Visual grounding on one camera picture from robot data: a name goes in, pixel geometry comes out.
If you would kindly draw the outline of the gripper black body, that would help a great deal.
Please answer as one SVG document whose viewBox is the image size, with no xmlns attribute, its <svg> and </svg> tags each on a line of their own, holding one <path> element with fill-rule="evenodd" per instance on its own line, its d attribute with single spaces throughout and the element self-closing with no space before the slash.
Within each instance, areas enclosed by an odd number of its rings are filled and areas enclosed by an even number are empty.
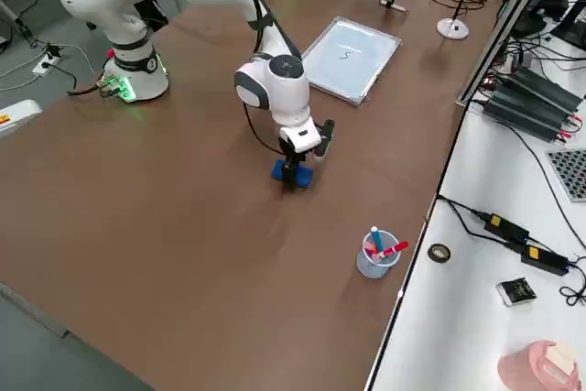
<svg viewBox="0 0 586 391">
<path fill-rule="evenodd" d="M 305 162 L 307 156 L 313 152 L 312 148 L 298 152 L 293 143 L 289 139 L 286 140 L 283 137 L 278 138 L 278 143 L 285 156 L 285 160 L 289 165 L 298 165 Z"/>
</svg>

